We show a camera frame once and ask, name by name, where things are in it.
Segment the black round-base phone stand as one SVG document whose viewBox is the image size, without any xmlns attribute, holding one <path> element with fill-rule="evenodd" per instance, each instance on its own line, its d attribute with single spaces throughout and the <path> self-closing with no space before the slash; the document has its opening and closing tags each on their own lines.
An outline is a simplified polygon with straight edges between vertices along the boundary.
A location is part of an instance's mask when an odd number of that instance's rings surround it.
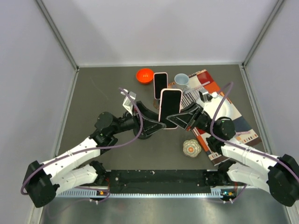
<svg viewBox="0 0 299 224">
<path fill-rule="evenodd" d="M 134 133 L 135 136 L 138 135 L 138 132 L 139 132 L 139 130 L 137 130 L 137 129 L 134 129 L 134 130 L 133 130 L 133 133 Z M 146 140 L 146 139 L 149 139 L 151 136 L 152 136 L 152 135 L 146 135 L 145 133 L 141 133 L 141 134 L 138 136 L 138 139 Z"/>
</svg>

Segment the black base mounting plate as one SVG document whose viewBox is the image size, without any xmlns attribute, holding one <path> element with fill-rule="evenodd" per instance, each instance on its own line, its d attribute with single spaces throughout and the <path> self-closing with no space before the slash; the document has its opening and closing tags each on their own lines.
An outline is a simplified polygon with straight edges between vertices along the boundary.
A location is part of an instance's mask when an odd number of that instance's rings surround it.
<svg viewBox="0 0 299 224">
<path fill-rule="evenodd" d="M 223 185 L 216 171 L 207 170 L 111 170 L 94 185 L 111 193 L 207 193 Z"/>
</svg>

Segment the light blue mug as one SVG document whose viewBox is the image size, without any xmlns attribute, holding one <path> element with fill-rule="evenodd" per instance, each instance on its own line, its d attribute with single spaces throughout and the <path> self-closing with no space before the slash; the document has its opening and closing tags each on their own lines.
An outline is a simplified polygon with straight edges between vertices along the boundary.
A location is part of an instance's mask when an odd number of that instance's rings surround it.
<svg viewBox="0 0 299 224">
<path fill-rule="evenodd" d="M 174 77 L 175 86 L 182 90 L 189 90 L 189 77 L 184 73 L 179 73 Z"/>
</svg>

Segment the pink plastic utensil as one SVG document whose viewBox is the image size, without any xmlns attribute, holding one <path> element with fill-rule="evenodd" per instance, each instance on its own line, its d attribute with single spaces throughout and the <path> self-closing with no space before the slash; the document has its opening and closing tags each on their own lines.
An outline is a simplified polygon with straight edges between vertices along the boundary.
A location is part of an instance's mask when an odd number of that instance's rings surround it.
<svg viewBox="0 0 299 224">
<path fill-rule="evenodd" d="M 200 85 L 198 85 L 198 86 L 196 86 L 196 87 L 193 87 L 193 88 L 191 88 L 190 90 L 197 90 L 197 89 L 200 89 L 200 88 L 202 88 L 202 87 L 204 87 L 204 86 L 206 86 L 206 85 L 208 85 L 208 84 L 210 84 L 210 81 L 207 81 L 207 82 L 205 82 L 205 83 L 203 83 L 203 84 L 200 84 Z"/>
</svg>

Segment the orange plastic bowl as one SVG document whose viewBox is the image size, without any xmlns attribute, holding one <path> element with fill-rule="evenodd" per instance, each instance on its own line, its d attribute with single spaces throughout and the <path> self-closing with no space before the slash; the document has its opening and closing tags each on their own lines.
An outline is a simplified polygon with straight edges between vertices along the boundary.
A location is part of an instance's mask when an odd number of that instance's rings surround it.
<svg viewBox="0 0 299 224">
<path fill-rule="evenodd" d="M 154 71 L 149 68 L 142 68 L 137 71 L 136 79 L 142 84 L 149 84 L 153 81 Z"/>
</svg>

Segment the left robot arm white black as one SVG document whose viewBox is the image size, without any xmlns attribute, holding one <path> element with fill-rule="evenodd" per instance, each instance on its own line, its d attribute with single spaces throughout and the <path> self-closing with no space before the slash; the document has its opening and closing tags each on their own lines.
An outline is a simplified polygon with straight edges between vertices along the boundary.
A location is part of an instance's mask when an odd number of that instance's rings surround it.
<svg viewBox="0 0 299 224">
<path fill-rule="evenodd" d="M 116 134 L 133 131 L 135 138 L 147 138 L 166 128 L 160 116 L 140 101 L 121 117 L 101 113 L 94 126 L 95 131 L 72 149 L 51 160 L 28 165 L 21 193 L 28 195 L 35 207 L 47 205 L 66 190 L 90 183 L 103 184 L 106 170 L 93 159 L 117 148 Z"/>
</svg>

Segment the grey phone stand copper base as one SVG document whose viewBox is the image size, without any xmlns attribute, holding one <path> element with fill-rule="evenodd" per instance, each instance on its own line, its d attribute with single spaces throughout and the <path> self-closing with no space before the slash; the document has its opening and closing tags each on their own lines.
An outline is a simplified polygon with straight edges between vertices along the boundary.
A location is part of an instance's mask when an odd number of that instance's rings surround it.
<svg viewBox="0 0 299 224">
<path fill-rule="evenodd" d="M 154 106 L 157 110 L 160 110 L 160 100 L 159 100 L 159 99 L 154 99 L 154 101 L 153 101 L 153 106 Z"/>
</svg>

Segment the phone with pink case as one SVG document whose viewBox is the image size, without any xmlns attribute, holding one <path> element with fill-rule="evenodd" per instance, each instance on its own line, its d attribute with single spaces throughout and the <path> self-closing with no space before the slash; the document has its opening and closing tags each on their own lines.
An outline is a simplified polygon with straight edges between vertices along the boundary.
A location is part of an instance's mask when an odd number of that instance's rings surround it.
<svg viewBox="0 0 299 224">
<path fill-rule="evenodd" d="M 154 73 L 154 98 L 160 99 L 162 89 L 168 88 L 168 74 L 166 72 Z"/>
</svg>

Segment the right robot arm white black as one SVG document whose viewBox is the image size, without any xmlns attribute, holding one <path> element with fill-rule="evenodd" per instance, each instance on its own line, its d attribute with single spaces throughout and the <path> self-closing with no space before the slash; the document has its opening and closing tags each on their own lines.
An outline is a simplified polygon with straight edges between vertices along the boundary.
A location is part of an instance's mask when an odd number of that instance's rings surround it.
<svg viewBox="0 0 299 224">
<path fill-rule="evenodd" d="M 219 171 L 218 179 L 228 185 L 232 181 L 262 189 L 282 205 L 291 207 L 299 199 L 299 165 L 290 155 L 274 156 L 240 143 L 236 138 L 230 103 L 190 104 L 181 113 L 167 116 L 167 120 L 189 131 L 202 130 L 214 152 L 234 159 Z"/>
</svg>

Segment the floral patterned small dish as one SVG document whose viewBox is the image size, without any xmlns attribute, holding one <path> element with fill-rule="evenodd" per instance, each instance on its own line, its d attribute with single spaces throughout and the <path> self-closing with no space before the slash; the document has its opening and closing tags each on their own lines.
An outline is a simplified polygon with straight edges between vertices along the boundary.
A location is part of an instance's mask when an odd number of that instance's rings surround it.
<svg viewBox="0 0 299 224">
<path fill-rule="evenodd" d="M 195 139 L 186 140 L 183 143 L 183 153 L 186 156 L 195 158 L 200 154 L 201 150 L 201 145 Z"/>
</svg>

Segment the white paper plate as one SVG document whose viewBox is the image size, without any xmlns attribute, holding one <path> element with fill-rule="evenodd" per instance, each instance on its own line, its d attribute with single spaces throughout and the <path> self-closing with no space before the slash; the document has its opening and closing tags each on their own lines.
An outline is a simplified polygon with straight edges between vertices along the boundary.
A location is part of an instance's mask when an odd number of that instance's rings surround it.
<svg viewBox="0 0 299 224">
<path fill-rule="evenodd" d="M 213 118 L 214 114 L 221 102 L 222 98 L 218 97 L 218 98 L 214 98 L 212 99 L 212 102 L 210 103 L 206 103 L 203 105 L 200 105 L 204 111 L 206 111 L 208 113 L 208 115 Z M 232 114 L 233 114 L 233 109 L 231 107 L 231 104 L 229 103 L 229 101 L 226 99 L 224 101 L 224 103 L 222 104 L 222 106 L 220 107 L 215 120 L 221 118 L 221 117 L 228 117 L 228 118 L 232 118 Z"/>
</svg>

